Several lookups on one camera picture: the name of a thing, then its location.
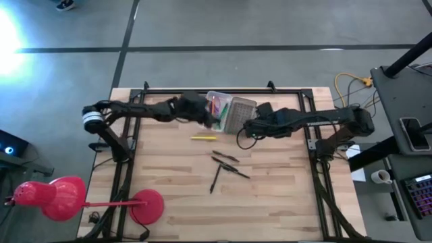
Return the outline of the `studded clear box lid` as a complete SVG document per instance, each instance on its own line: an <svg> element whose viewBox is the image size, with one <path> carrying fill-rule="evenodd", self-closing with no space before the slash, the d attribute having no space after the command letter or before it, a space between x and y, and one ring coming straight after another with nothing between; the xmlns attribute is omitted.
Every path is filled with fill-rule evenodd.
<svg viewBox="0 0 432 243"><path fill-rule="evenodd" d="M226 134L237 134L243 124L254 117L256 106L256 101L234 97L227 114L224 132Z"/></svg>

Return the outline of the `clear plastic supply box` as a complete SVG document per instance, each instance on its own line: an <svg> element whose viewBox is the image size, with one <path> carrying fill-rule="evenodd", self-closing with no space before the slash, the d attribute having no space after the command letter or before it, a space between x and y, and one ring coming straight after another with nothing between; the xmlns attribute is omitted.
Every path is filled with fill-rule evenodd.
<svg viewBox="0 0 432 243"><path fill-rule="evenodd" d="M224 115L223 119L220 120L220 124L215 124L213 126L213 131L215 132L223 132L225 129L225 123L226 123L226 119L227 119L227 115L228 112L230 110L230 105L232 103L232 98L233 96L230 94L226 94L226 93L222 93L222 92L217 92L214 90L211 90L207 93L206 95L206 99L208 101L208 105L207 105L207 111L211 113L211 100L212 100L212 96L217 96L219 97L220 101L221 101L221 110L219 112L219 114L214 114L213 116L219 119L220 113L222 112L223 107L225 106L226 103L229 103L229 107L227 109L227 113Z"/></svg>

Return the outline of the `white coffee mug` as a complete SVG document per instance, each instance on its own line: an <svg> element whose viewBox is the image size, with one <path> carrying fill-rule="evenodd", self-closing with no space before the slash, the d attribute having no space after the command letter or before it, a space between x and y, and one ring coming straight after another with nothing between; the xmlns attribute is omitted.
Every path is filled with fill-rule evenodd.
<svg viewBox="0 0 432 243"><path fill-rule="evenodd" d="M374 171L371 174L371 180L375 184L392 184L392 176L384 169Z"/></svg>

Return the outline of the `black smartphone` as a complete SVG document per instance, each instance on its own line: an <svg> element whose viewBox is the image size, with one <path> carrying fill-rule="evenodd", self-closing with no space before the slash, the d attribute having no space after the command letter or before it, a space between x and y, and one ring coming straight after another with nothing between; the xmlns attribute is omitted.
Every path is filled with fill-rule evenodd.
<svg viewBox="0 0 432 243"><path fill-rule="evenodd" d="M400 118L400 124L412 151L423 152L431 150L426 136L419 131L421 124L417 118L402 117Z"/></svg>

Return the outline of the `backlit pink keyboard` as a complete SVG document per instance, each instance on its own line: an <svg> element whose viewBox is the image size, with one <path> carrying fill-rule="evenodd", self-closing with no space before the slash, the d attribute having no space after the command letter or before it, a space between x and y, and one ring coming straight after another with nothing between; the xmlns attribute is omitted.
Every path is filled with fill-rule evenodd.
<svg viewBox="0 0 432 243"><path fill-rule="evenodd" d="M416 216L432 217L432 174L408 178L402 183Z"/></svg>

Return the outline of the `black diagonal pole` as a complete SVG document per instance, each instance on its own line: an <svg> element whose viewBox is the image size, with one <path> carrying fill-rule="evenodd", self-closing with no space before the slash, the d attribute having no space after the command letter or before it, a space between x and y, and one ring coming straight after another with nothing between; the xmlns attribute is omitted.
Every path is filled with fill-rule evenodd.
<svg viewBox="0 0 432 243"><path fill-rule="evenodd" d="M423 53L427 52L432 47L432 32L430 32L425 38L417 43L408 52L403 54L401 58L391 64L384 70L384 75L388 78L393 78L396 74L400 73L415 59L420 57Z"/></svg>

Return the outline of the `black pen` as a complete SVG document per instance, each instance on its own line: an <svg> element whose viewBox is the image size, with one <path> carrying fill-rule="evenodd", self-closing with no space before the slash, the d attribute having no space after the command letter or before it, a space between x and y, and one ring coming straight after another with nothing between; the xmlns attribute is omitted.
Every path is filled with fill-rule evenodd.
<svg viewBox="0 0 432 243"><path fill-rule="evenodd" d="M217 157L211 157L212 160L218 162L222 167L224 167L228 171L238 171L235 167L227 164L226 162L223 162L222 160L218 159Z"/></svg>
<svg viewBox="0 0 432 243"><path fill-rule="evenodd" d="M224 157L224 158L227 158L227 159L229 159L229 160L232 160L232 161L235 161L235 162L237 162L237 163L239 163L240 161L237 159L237 158L235 158L235 157L233 157L233 156L231 156L231 155L226 155L226 154L223 154L223 153L221 153L221 152L219 152L219 151L212 151L214 154L216 154L216 155L219 155L219 156L221 156L221 157Z"/></svg>
<svg viewBox="0 0 432 243"><path fill-rule="evenodd" d="M239 172L235 167L231 167L231 166L228 166L228 165L222 165L222 168L224 168L224 170L226 170L226 171L229 171L229 172L232 172L232 173L237 174L239 176L242 176L243 178L250 179L249 176L247 176L247 175Z"/></svg>
<svg viewBox="0 0 432 243"><path fill-rule="evenodd" d="M213 179L213 183L211 184L211 187L210 187L210 194L212 194L213 191L214 191L214 189L215 189L215 185L217 183L217 179L219 177L220 171L221 171L221 165L219 165L218 168L217 168L217 172L216 172L215 177Z"/></svg>

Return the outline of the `black device with blue light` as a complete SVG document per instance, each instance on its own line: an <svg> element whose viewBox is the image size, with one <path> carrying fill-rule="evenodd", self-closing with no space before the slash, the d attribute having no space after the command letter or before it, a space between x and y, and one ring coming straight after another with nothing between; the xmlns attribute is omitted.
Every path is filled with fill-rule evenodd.
<svg viewBox="0 0 432 243"><path fill-rule="evenodd" d="M30 143L13 134L0 130L0 169L30 169L44 176L51 176L54 169L36 163L35 159L25 159L24 153Z"/></svg>

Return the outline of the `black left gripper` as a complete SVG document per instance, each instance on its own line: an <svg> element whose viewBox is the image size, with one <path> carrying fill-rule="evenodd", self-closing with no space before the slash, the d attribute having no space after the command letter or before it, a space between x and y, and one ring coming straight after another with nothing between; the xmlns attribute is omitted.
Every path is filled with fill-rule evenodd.
<svg viewBox="0 0 432 243"><path fill-rule="evenodd" d="M220 124L220 119L207 111L207 99L192 91L173 98L173 116L176 119L197 122L206 130L212 130L215 124Z"/></svg>

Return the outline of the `red desk lamp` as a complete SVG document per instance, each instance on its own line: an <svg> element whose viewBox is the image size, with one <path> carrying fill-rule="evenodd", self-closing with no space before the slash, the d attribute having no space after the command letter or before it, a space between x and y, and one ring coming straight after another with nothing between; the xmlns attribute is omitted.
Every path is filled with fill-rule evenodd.
<svg viewBox="0 0 432 243"><path fill-rule="evenodd" d="M165 202L156 190L138 191L131 199L119 202L87 202L82 178L65 176L49 183L29 181L20 184L13 195L5 199L6 205L38 207L53 221L67 221L84 207L126 206L130 217L140 225L157 222L165 209Z"/></svg>

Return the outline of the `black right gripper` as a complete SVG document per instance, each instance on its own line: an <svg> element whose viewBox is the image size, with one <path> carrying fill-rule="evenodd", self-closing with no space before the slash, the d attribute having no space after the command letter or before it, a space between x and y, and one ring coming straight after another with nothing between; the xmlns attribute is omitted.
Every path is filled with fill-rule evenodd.
<svg viewBox="0 0 432 243"><path fill-rule="evenodd" d="M267 117L256 117L253 120L247 120L243 124L246 137L272 137L283 138L292 135L292 129L289 125L294 121L294 110L283 108L269 114Z"/></svg>

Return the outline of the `grey side desk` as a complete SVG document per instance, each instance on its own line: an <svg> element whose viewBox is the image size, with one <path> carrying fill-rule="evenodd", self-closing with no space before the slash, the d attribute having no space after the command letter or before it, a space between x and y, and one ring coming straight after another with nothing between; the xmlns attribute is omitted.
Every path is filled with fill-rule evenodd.
<svg viewBox="0 0 432 243"><path fill-rule="evenodd" d="M382 68L371 70L398 152L387 159L401 191L402 201L419 240L432 241L432 216L419 219L403 181L432 174L432 72L405 68L394 78L384 75ZM429 126L425 135L431 149L413 151L403 132L400 120L413 117L420 125Z"/></svg>

